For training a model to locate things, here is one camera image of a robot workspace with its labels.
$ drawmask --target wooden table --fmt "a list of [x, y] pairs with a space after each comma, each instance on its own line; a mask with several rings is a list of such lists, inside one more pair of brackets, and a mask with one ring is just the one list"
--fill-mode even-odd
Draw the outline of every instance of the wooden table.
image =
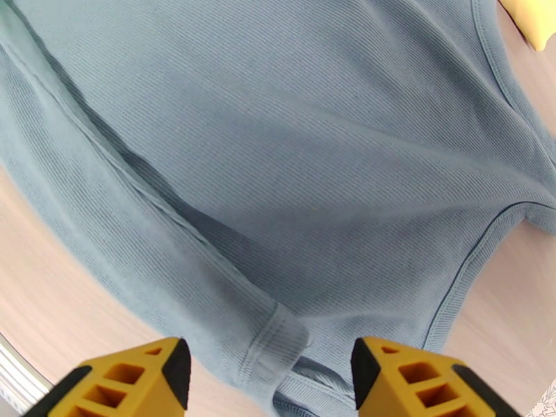
[[[499, 16], [514, 71], [556, 133], [556, 40], [534, 52], [501, 7]], [[4, 172], [0, 234], [0, 333], [50, 382], [84, 359], [159, 337], [64, 250]], [[556, 377], [555, 294], [556, 238], [523, 223], [478, 277], [445, 349], [522, 414]], [[194, 362], [188, 415], [262, 413]]]

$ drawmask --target blue shirt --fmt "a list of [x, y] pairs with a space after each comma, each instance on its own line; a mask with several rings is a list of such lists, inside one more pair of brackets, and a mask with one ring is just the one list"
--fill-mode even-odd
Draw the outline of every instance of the blue shirt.
[[440, 350], [555, 143], [496, 0], [6, 0], [0, 158], [67, 248], [276, 416], [359, 336]]

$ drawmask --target ribbed fabric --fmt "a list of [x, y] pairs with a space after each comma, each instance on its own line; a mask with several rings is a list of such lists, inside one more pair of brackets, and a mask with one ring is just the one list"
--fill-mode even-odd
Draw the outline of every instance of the ribbed fabric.
[[355, 338], [440, 350], [508, 231], [556, 233], [495, 2], [8, 0], [1, 160], [221, 380], [354, 416]]

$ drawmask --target yellow object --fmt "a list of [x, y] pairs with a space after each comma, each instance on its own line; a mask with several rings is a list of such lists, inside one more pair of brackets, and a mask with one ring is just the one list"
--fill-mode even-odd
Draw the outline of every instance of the yellow object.
[[359, 417], [519, 417], [467, 365], [380, 338], [352, 354]]
[[556, 0], [499, 0], [537, 51], [556, 33]]
[[183, 417], [191, 357], [166, 338], [85, 361], [25, 417]]

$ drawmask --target light blue t-shirt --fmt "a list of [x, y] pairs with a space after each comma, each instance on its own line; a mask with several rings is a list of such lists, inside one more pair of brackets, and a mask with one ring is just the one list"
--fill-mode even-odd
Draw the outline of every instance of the light blue t-shirt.
[[3, 165], [276, 416], [355, 416], [357, 337], [440, 350], [509, 230], [556, 233], [555, 153], [496, 0], [0, 1]]

